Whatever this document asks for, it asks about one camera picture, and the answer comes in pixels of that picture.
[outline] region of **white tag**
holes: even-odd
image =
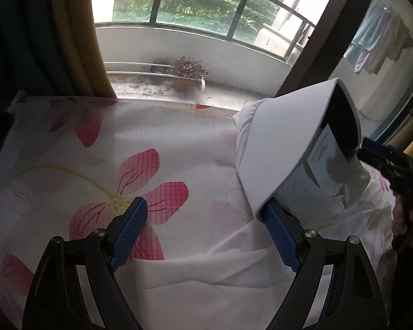
[[[337,196],[347,176],[348,164],[329,124],[318,137],[307,163],[321,190]]]

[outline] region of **terracotta pot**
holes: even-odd
[[[194,87],[195,84],[195,80],[176,78],[174,89],[176,89],[178,92],[188,92],[188,90]]]

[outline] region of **yellow flower center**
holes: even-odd
[[[110,201],[106,203],[106,207],[116,213],[124,213],[127,207],[130,206],[132,200],[121,196],[120,194],[110,194]]]

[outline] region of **silver screw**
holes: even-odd
[[[350,236],[349,242],[351,242],[351,244],[359,244],[359,238],[356,236]]]
[[[94,237],[102,237],[106,233],[106,230],[104,228],[97,228],[92,232]]]
[[[51,242],[54,244],[58,244],[59,242],[61,242],[61,237],[60,236],[52,237]]]
[[[304,235],[308,238],[315,238],[317,233],[314,230],[305,230]]]

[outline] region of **green hedge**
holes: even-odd
[[[160,12],[208,17],[219,23],[231,23],[240,0],[161,0]],[[115,0],[113,13],[150,11],[153,0]],[[240,29],[258,32],[263,23],[272,24],[279,7],[267,0],[249,0]]]

